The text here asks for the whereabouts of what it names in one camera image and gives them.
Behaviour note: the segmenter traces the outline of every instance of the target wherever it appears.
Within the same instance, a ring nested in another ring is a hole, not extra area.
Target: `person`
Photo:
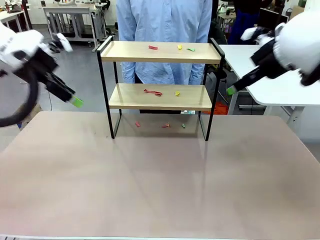
[[[119,40],[207,43],[212,3],[212,0],[117,0]],[[122,73],[124,82],[131,84],[199,85],[204,64],[123,62]]]
[[[258,22],[260,8],[266,8],[273,0],[224,0],[233,2],[236,11],[236,19],[232,28],[228,44],[248,44],[241,40],[245,30],[253,28]]]

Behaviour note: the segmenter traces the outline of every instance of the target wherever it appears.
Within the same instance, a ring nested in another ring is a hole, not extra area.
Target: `small colorful item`
[[[159,97],[161,97],[162,95],[163,95],[163,93],[162,92],[159,92],[159,91],[149,91],[149,90],[147,90],[147,89],[145,89],[145,90],[143,90],[145,93],[147,93],[147,94],[154,94],[154,95],[156,95],[156,96],[159,96]]]
[[[157,46],[151,46],[151,45],[149,45],[149,49],[158,50],[158,47],[157,47]]]

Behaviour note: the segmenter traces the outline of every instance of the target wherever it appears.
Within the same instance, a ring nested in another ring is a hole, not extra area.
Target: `button-up shirt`
[[[120,41],[207,43],[212,0],[117,0]],[[204,64],[123,62],[125,83],[201,84]]]

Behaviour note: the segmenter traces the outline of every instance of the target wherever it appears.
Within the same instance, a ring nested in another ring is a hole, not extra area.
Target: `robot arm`
[[[13,116],[0,118],[0,127],[17,124],[31,113],[37,103],[39,83],[64,102],[78,108],[83,104],[75,97],[75,91],[53,73],[58,64],[52,54],[62,50],[71,52],[69,42],[61,33],[54,35],[48,44],[43,40],[35,30],[15,33],[0,22],[0,79],[13,73],[29,84],[27,101]]]
[[[264,77],[276,79],[288,71],[300,69],[301,84],[309,86],[320,79],[320,33],[315,30],[319,12],[304,12],[274,32],[256,27],[247,29],[242,40],[256,39],[261,48],[251,60],[257,66],[228,88],[232,95]]]

